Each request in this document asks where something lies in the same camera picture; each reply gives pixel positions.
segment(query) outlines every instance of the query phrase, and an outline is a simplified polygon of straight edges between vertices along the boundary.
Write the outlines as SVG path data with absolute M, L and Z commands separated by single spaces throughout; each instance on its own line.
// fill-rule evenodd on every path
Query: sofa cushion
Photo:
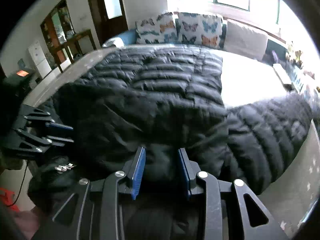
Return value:
M 183 44 L 199 44 L 219 49 L 222 16 L 178 13 L 178 39 Z
M 232 53 L 262 60 L 268 43 L 268 34 L 257 28 L 227 20 L 227 33 L 223 48 Z
M 174 43 L 178 39 L 172 12 L 137 21 L 136 32 L 138 44 Z

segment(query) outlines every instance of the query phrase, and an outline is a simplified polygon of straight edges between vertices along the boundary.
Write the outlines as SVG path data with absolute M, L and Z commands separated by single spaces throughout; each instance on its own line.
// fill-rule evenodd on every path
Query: black puffer jacket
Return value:
M 56 158 L 50 168 L 42 167 L 30 182 L 29 196 L 37 204 L 40 192 L 48 187 L 52 194 L 61 192 L 84 171 L 91 180 L 105 178 L 121 169 L 138 146 L 147 149 L 141 190 L 176 188 L 177 149 L 185 147 L 202 170 L 222 180 L 242 178 L 261 193 L 296 156 L 311 111 L 296 94 L 227 111 L 221 71 L 222 58 L 200 47 L 109 54 L 42 105 L 75 128 L 74 154 L 57 153 L 69 159 Z M 57 176 L 52 163 L 70 159 L 78 168 Z

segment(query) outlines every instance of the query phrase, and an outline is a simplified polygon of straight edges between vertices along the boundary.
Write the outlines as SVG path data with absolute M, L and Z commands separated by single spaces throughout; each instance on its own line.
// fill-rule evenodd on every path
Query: orange butterfly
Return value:
M 173 21 L 168 22 L 166 25 L 160 24 L 160 32 L 163 33 L 165 29 L 167 28 L 175 28 Z
M 202 39 L 202 45 L 217 46 L 218 36 L 215 36 L 213 38 L 207 38 L 206 36 L 201 35 L 201 39 Z

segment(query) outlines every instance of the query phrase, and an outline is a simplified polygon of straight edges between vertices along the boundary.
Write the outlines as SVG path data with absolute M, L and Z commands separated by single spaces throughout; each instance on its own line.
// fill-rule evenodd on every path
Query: orange light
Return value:
M 27 71 L 24 71 L 24 70 L 19 70 L 17 72 L 17 75 L 19 76 L 22 76 L 22 77 L 25 77 L 26 75 L 28 75 L 29 73 Z

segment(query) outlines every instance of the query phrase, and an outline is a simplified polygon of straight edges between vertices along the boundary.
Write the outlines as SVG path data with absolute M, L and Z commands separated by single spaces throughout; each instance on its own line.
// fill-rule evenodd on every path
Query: door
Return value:
M 88 2 L 100 45 L 128 30 L 122 0 L 88 0 Z

